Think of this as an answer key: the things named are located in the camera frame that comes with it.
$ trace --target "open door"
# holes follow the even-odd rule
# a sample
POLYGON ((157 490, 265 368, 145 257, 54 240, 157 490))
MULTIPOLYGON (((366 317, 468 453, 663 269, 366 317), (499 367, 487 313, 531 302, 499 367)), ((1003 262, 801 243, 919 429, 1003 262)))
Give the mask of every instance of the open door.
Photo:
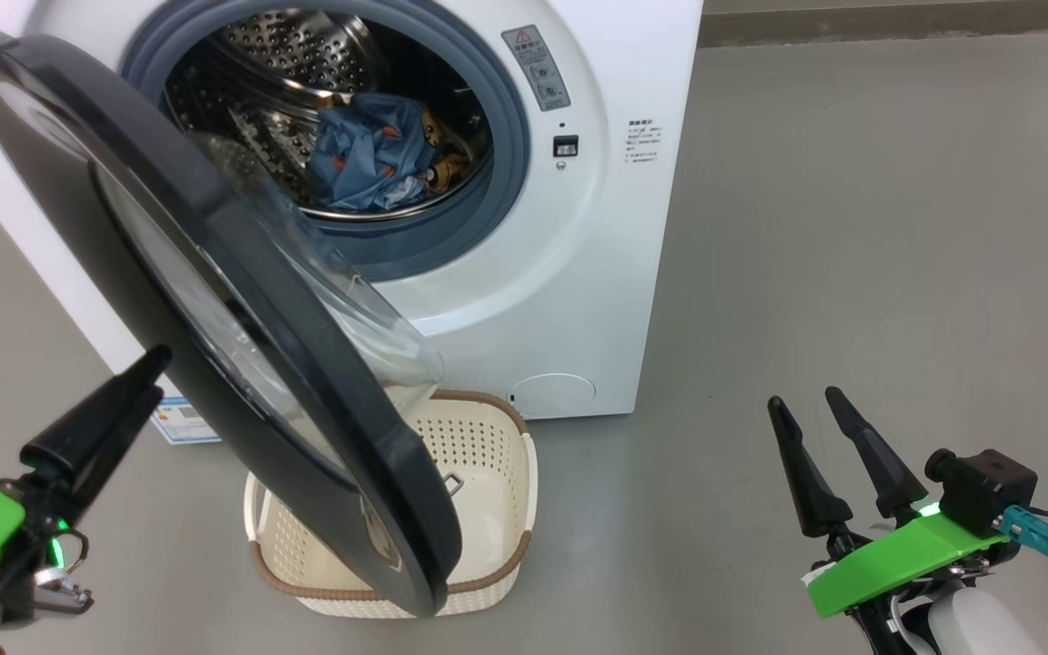
POLYGON ((371 588, 437 613, 457 515, 402 396, 356 347, 396 351, 410 325, 279 218, 290 209, 238 147, 191 140, 57 38, 0 34, 0 145, 143 347, 172 348, 168 376, 255 476, 371 588))

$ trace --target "warning label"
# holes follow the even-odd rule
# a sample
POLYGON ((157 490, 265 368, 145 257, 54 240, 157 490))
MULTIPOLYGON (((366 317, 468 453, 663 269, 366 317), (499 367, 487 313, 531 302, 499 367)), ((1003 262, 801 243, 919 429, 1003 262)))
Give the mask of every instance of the warning label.
POLYGON ((153 414, 153 423, 168 443, 198 444, 220 440, 199 411, 183 396, 163 398, 153 414))
POLYGON ((541 105, 541 111, 549 112, 568 107, 571 104, 569 90, 565 88, 565 79, 561 78, 561 70, 552 60, 541 30, 530 24, 508 29, 500 36, 504 38, 508 48, 512 49, 516 62, 520 64, 528 85, 532 87, 537 103, 541 105))
POLYGON ((625 162, 655 162, 661 152, 661 128, 653 119, 629 121, 625 162))

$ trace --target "brown basket rim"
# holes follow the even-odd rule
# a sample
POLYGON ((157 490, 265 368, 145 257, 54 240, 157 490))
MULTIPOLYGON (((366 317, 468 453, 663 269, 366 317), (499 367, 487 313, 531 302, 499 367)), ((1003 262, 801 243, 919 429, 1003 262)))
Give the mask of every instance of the brown basket rim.
MULTIPOLYGON (((432 395, 431 399, 454 399, 454 401, 490 405, 495 407, 496 410, 503 411, 504 414, 508 415, 508 418, 512 419, 512 423, 516 423, 516 428, 519 429, 521 436, 528 434, 527 423, 524 422, 524 417, 521 416, 519 411, 516 411, 515 407, 508 405, 506 399, 498 396, 482 394, 478 391, 437 390, 436 393, 432 395)), ((516 550, 512 551, 511 556, 508 556, 507 562, 504 562, 498 569, 487 573, 487 575, 477 577, 477 580, 449 584, 449 596, 454 593, 465 593, 487 589, 489 586, 503 581, 504 577, 511 575, 514 569, 519 568, 521 562, 524 561, 524 554, 527 552, 528 544, 531 542, 532 530, 524 530, 524 534, 521 534, 520 543, 516 544, 516 550)), ((386 597, 379 596, 378 592, 375 592, 373 589, 320 589, 312 588, 312 586, 288 584, 280 580, 280 577, 275 575, 274 571, 269 569, 269 564, 265 563, 265 555, 262 554, 261 544, 259 544, 257 540, 249 542, 249 559, 253 560, 253 567, 258 570, 258 575, 261 575, 261 580, 265 581, 265 584, 271 586, 271 588, 276 591, 284 593, 287 596, 308 597, 308 599, 311 601, 343 601, 362 603, 387 602, 386 597)))

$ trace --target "green led light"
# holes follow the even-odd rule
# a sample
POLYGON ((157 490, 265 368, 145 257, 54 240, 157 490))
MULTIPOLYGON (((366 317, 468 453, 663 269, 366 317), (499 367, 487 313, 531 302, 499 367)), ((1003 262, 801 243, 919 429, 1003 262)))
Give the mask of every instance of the green led light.
MULTIPOLYGON (((70 527, 66 521, 59 519, 59 529, 66 530, 70 527)), ((50 556, 51 564, 56 569, 62 569, 66 566, 66 560, 63 559, 63 547, 59 545, 58 539, 51 540, 51 546, 47 548, 46 553, 50 556)))

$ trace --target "door glass window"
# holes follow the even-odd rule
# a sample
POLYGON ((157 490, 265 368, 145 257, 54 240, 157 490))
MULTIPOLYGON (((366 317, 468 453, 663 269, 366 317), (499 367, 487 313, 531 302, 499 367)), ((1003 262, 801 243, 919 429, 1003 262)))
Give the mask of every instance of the door glass window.
POLYGON ((375 374, 403 419, 439 386, 444 362, 411 322, 369 283, 279 187, 245 146, 222 136, 193 134, 252 211, 275 247, 299 270, 313 293, 375 374))
POLYGON ((151 264, 163 289, 172 294, 175 306, 180 307, 196 334, 204 340, 204 347, 230 381, 245 394, 253 407, 274 418, 288 436, 306 444, 308 451, 346 480, 353 481, 342 457, 318 431, 233 311, 210 289, 132 194, 102 167, 95 167, 95 173, 116 218, 151 264))

